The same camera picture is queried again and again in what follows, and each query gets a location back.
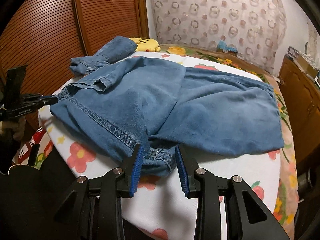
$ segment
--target curtain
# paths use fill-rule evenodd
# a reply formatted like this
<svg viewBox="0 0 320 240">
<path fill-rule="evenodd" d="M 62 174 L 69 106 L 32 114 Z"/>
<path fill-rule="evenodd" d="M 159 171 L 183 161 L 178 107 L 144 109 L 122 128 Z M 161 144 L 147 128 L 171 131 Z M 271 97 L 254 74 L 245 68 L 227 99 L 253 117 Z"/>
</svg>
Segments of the curtain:
<svg viewBox="0 0 320 240">
<path fill-rule="evenodd" d="M 152 0 L 159 44 L 216 50 L 220 40 L 238 57 L 273 72 L 284 38 L 281 0 Z"/>
</svg>

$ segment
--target metal screw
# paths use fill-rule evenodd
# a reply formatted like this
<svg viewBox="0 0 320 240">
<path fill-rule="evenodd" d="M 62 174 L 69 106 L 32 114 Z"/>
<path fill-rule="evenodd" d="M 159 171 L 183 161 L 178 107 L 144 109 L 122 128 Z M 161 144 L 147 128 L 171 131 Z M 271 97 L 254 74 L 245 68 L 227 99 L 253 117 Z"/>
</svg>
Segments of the metal screw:
<svg viewBox="0 0 320 240">
<path fill-rule="evenodd" d="M 77 178 L 77 181 L 78 181 L 79 183 L 83 183 L 83 182 L 86 181 L 86 177 L 85 177 L 85 176 L 80 176 L 80 177 Z"/>
<path fill-rule="evenodd" d="M 114 174 L 120 174 L 120 173 L 122 173 L 122 169 L 121 168 L 115 168 L 115 169 L 113 169 L 113 173 Z"/>
<path fill-rule="evenodd" d="M 241 182 L 241 181 L 242 181 L 242 178 L 241 178 L 240 176 L 236 175 L 236 176 L 233 176 L 233 180 L 234 180 L 235 182 Z"/>
<path fill-rule="evenodd" d="M 196 170 L 196 173 L 198 173 L 198 174 L 205 174 L 205 169 L 203 169 L 203 168 L 198 168 L 198 169 Z"/>
</svg>

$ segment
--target cardboard box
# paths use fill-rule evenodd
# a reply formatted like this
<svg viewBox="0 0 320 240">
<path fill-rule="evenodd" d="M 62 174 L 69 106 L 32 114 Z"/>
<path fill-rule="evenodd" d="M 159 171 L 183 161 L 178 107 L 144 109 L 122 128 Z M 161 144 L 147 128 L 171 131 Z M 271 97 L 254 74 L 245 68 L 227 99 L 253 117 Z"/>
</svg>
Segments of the cardboard box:
<svg viewBox="0 0 320 240">
<path fill-rule="evenodd" d="M 311 67 L 301 55 L 297 57 L 297 62 L 300 64 L 300 66 L 303 68 L 306 74 L 309 74 L 313 78 L 317 76 L 318 70 Z"/>
</svg>

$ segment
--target yellow plush toy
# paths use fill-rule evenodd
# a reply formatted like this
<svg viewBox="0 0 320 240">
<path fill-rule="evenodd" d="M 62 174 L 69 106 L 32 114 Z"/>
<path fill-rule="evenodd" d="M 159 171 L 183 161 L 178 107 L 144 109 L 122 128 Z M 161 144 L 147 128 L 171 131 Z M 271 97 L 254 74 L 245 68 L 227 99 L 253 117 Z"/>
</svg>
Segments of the yellow plush toy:
<svg viewBox="0 0 320 240">
<path fill-rule="evenodd" d="M 130 38 L 138 47 L 136 51 L 159 52 L 161 49 L 159 43 L 154 39 Z"/>
</svg>

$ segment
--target denim shirt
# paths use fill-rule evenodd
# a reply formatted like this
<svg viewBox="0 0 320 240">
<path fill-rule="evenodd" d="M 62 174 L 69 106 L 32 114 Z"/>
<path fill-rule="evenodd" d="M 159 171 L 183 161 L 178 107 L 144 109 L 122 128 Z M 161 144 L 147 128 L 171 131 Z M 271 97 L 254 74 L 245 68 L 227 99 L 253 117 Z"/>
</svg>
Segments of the denim shirt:
<svg viewBox="0 0 320 240">
<path fill-rule="evenodd" d="M 68 84 L 50 107 L 92 150 L 120 162 L 140 143 L 142 172 L 165 176 L 175 168 L 177 143 L 231 157 L 284 146 L 270 85 L 156 58 L 112 64 L 135 50 L 131 40 L 115 39 L 97 56 L 79 58 L 74 72 L 97 69 Z"/>
</svg>

